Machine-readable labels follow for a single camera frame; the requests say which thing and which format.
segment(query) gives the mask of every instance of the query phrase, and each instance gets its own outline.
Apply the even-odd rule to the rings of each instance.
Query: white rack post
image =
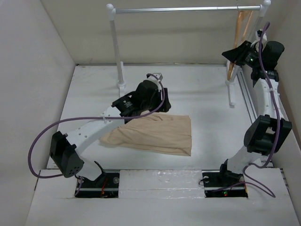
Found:
[[[250,32],[248,40],[253,41],[255,33],[257,32],[258,28],[260,27],[262,19],[265,16],[266,12],[268,11],[268,8],[269,8],[270,5],[271,5],[270,0],[264,0],[262,5],[260,5],[260,10],[259,10],[258,17],[256,19],[255,25],[253,26],[253,28]],[[230,61],[227,61],[227,72],[229,70],[229,65],[230,65]],[[229,105],[230,106],[235,106],[235,104],[236,104],[235,78],[236,78],[237,73],[239,72],[239,70],[242,70],[241,67],[236,65],[233,72],[232,72],[232,74],[231,74],[230,80],[228,81],[226,79],[226,84],[228,86]]]
[[[107,4],[107,10],[108,10],[108,13],[109,13],[110,28],[111,28],[111,34],[112,34],[113,46],[114,46],[114,53],[115,53],[115,61],[116,61],[117,72],[118,72],[117,87],[119,88],[119,97],[122,97],[125,94],[126,82],[125,82],[124,77],[123,77],[123,72],[122,72],[123,71],[123,62],[120,60],[117,34],[116,34],[116,27],[115,27],[116,9],[113,7],[112,4]]]
[[[259,11],[259,16],[257,18],[256,24],[251,32],[254,33],[256,31],[257,27],[259,27],[260,22],[262,18],[264,17],[269,5],[271,4],[270,0],[265,0],[262,5],[259,6],[225,6],[225,7],[184,7],[184,8],[127,8],[127,9],[116,9],[113,7],[112,4],[107,4],[107,10],[109,13],[109,20],[110,20],[110,27],[111,27],[111,34],[113,39],[113,45],[114,45],[114,52],[115,52],[115,60],[117,65],[117,71],[118,71],[118,83],[117,86],[120,89],[120,96],[124,94],[124,88],[126,85],[126,82],[123,77],[123,62],[120,60],[119,55],[119,49],[118,49],[118,42],[117,42],[117,34],[116,34],[116,28],[115,28],[115,16],[116,14],[132,14],[132,13],[166,13],[166,12],[204,12],[204,11],[228,11],[228,10],[241,10],[241,11]],[[236,71],[236,74],[238,72],[239,67],[236,67],[234,72]],[[234,93],[234,86],[232,83],[234,83],[235,76],[233,79],[231,79],[228,83],[229,87],[229,100],[235,98]]]

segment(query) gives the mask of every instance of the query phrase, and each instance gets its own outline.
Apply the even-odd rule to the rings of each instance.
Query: wrinkled fabric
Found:
[[[100,141],[163,154],[191,156],[191,121],[189,116],[153,113],[112,130]]]

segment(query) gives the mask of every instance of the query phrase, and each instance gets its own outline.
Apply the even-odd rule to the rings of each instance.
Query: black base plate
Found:
[[[202,174],[203,179],[205,177],[203,183],[206,198],[248,197],[244,184],[235,186],[232,189],[215,191],[217,189],[232,185],[231,183],[227,183],[225,181],[221,182],[221,180],[219,179],[218,170],[204,170],[202,171]]]
[[[89,181],[84,181],[79,190],[79,193],[75,196],[77,198],[118,198],[119,183],[119,171],[106,171],[105,185],[95,187]]]

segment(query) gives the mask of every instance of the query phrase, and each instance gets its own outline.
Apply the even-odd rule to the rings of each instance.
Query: white table surface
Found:
[[[221,163],[241,148],[245,131],[251,125],[239,85],[237,105],[230,108],[223,65],[125,66],[126,92],[135,90],[147,73],[156,72],[162,73],[162,83],[168,88],[172,105],[169,114],[191,118],[191,157],[107,148],[98,140],[83,156],[99,162],[104,169],[219,169]],[[115,66],[77,66],[61,119],[100,115],[119,98],[116,82]],[[67,122],[58,129],[64,134],[86,122]],[[48,169],[57,169],[51,158]]]
[[[192,156],[103,148],[94,142],[84,156],[120,174],[117,199],[74,198],[75,178],[38,180],[27,226],[297,226],[288,190],[279,169],[250,167],[250,176],[264,182],[276,199],[247,185],[249,198],[205,198],[198,186],[199,169],[218,169],[243,144],[251,122],[240,87],[237,105],[229,107],[226,69],[218,65],[126,66],[127,92],[147,73],[161,72],[172,105],[170,114],[189,115]],[[113,66],[77,66],[62,119],[100,115],[119,97]],[[63,133],[83,121],[59,126]],[[49,168],[55,168],[49,160]],[[56,169],[42,175],[58,174]]]

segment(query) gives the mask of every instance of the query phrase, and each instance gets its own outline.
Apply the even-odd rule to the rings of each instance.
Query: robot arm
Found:
[[[280,149],[292,129],[292,124],[283,119],[277,92],[279,76],[275,67],[283,51],[284,46],[281,43],[269,41],[262,52],[263,65],[272,83],[274,97],[281,118],[279,139],[275,153]],[[270,154],[276,135],[277,116],[271,98],[271,90],[261,70],[256,48],[250,42],[245,41],[241,46],[224,52],[222,55],[236,65],[247,64],[253,69],[251,78],[257,96],[259,114],[259,117],[245,134],[244,146],[232,158],[227,159],[221,165],[220,178],[223,181],[223,186],[229,186],[239,181],[246,166],[262,156]]]
[[[155,110],[162,102],[162,88],[158,80],[162,74],[148,74],[136,91],[119,98],[101,115],[103,120],[92,120],[80,128],[63,135],[60,131],[52,136],[50,156],[64,175],[69,178],[80,176],[90,180],[97,187],[103,183],[105,172],[97,162],[91,162],[81,155],[97,139],[113,129],[127,123],[144,111]],[[171,105],[167,88],[165,99],[157,112],[168,112]]]

